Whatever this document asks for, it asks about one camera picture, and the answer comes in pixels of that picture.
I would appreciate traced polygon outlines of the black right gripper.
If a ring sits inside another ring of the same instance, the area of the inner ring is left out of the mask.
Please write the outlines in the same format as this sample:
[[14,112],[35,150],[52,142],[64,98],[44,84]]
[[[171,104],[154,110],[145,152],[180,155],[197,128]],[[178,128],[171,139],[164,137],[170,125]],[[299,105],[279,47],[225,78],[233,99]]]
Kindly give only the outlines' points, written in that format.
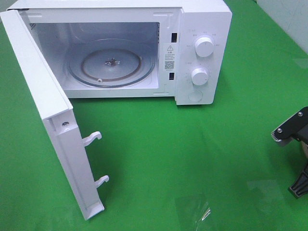
[[[305,125],[299,131],[292,134],[292,138],[297,141],[302,141],[308,144],[308,125]],[[308,193],[308,165],[302,169],[297,180],[289,187],[289,191],[293,194],[295,198],[300,198],[301,196]]]

